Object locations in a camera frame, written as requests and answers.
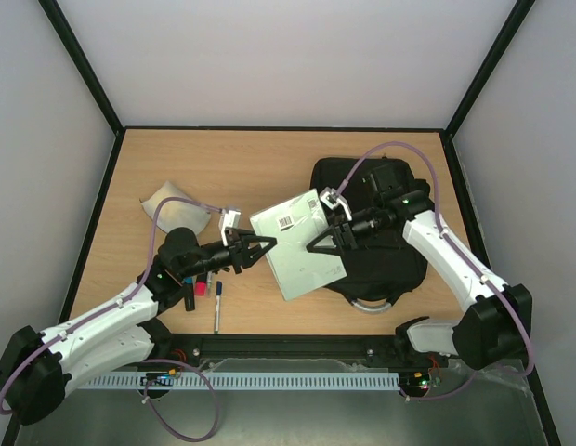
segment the white box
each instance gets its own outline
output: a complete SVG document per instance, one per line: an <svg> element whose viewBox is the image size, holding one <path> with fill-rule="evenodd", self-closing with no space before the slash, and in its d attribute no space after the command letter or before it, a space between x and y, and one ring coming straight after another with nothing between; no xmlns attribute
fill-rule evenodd
<svg viewBox="0 0 576 446"><path fill-rule="evenodd" d="M257 235L278 240L266 258L284 300L346 277L340 256L307 251L307 244L328 228L316 190L253 214L251 224ZM318 246L334 246L334 243L328 236Z"/></svg>

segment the barcode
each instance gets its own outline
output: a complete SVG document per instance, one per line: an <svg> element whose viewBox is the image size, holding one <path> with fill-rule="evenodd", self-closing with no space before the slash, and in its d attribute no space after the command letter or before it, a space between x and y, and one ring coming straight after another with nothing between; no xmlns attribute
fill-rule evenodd
<svg viewBox="0 0 576 446"><path fill-rule="evenodd" d="M294 225L291 216L283 216L282 218L278 218L278 226L280 230L287 230Z"/></svg>

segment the black frame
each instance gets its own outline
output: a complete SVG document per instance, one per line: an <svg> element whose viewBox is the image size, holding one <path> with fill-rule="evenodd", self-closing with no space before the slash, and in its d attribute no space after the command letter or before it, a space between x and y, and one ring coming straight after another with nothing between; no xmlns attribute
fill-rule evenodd
<svg viewBox="0 0 576 446"><path fill-rule="evenodd" d="M75 37L71 26L61 11L57 0L38 0L53 28L58 34L61 42L68 51L73 63L82 75L88 89L94 97L105 119L109 123L113 134L115 135L114 145L112 147L111 157L108 161L107 169L102 179L98 198L94 206L90 222L85 234L82 249L75 266L72 281L65 298L65 302L60 313L59 322L69 319L73 301L82 279L85 262L89 255L90 246L94 239L94 234L98 226L98 220L102 211L102 206L106 200L107 192L111 184L111 178L114 173L118 155L120 153L126 129L151 128L151 129L169 129L169 130L261 130L261 131L315 131L315 132L418 132L418 133L439 133L447 164L452 176L452 184L455 189L457 201L464 220L465 230L472 252L487 266L490 265L486 247L482 239L478 220L474 206L470 200L462 167L457 157L457 152L453 145L453 137L461 127L465 117L469 114L472 106L477 100L485 84L487 84L491 74L494 72L499 60L502 58L505 50L510 45L513 37L517 33L521 23L528 15L535 0L517 0L511 10L502 29L499 31L489 53L480 65L472 83L468 87L465 95L455 111L447 128L382 128L382 127L262 127L262 126L124 126L119 120L114 108L112 107L104 89L102 88L94 70L87 60L84 50L81 48ZM367 351L373 349L383 342L389 342L393 336L242 336L242 335L191 335L181 334L177 340L183 343L199 343L199 347L207 346L208 353L212 357L222 358L227 352L232 352L233 357L241 351L253 350L253 345L258 346L256 354L261 357L262 351L281 352L281 356L293 357L336 357L352 358L352 356L366 358L370 364L385 366L383 361L378 358L369 358ZM556 427L545 395L542 384L536 370L528 378L530 388L533 392L538 413L542 421L544 434L551 445L560 444ZM19 431L19 423L12 417L4 436L2 444L9 446L15 444Z"/></svg>

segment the blue marker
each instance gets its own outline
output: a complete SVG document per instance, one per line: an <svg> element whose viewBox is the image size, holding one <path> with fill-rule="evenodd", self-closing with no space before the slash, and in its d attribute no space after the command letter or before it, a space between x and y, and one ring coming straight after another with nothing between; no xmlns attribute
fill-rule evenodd
<svg viewBox="0 0 576 446"><path fill-rule="evenodd" d="M193 285L193 278L186 277L183 281L187 285ZM193 293L193 286L190 286L191 294ZM195 309L195 303L189 295L185 295L185 311L193 311Z"/></svg>
<svg viewBox="0 0 576 446"><path fill-rule="evenodd" d="M216 321L214 322L214 335L220 329L220 300L222 300L222 282L216 282Z"/></svg>

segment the white wall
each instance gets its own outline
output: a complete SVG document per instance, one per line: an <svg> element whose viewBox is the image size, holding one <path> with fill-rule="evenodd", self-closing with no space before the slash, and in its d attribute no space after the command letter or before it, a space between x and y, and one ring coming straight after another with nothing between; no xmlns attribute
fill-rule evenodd
<svg viewBox="0 0 576 446"><path fill-rule="evenodd" d="M0 2L0 355L56 322L112 142L38 2Z"/></svg>
<svg viewBox="0 0 576 446"><path fill-rule="evenodd" d="M576 0L536 2L456 144L493 266L533 294L544 391L576 444Z"/></svg>
<svg viewBox="0 0 576 446"><path fill-rule="evenodd" d="M126 125L443 127L515 0L60 0Z"/></svg>

